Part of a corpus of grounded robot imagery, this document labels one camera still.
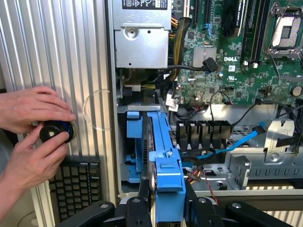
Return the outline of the person's left hand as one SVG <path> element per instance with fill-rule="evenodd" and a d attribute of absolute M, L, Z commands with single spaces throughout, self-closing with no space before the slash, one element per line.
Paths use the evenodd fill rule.
<path fill-rule="evenodd" d="M 75 120 L 69 105 L 49 87 L 34 87 L 0 95 L 0 127 L 16 134 L 30 133 L 38 121 Z"/>

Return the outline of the person's right hand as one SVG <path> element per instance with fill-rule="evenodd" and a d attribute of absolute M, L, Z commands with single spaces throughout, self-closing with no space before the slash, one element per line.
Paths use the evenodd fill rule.
<path fill-rule="evenodd" d="M 37 127 L 15 146 L 0 175 L 2 213 L 10 210 L 28 189 L 51 179 L 67 154 L 67 132 L 62 132 L 34 148 L 39 139 L 39 130 Z"/>

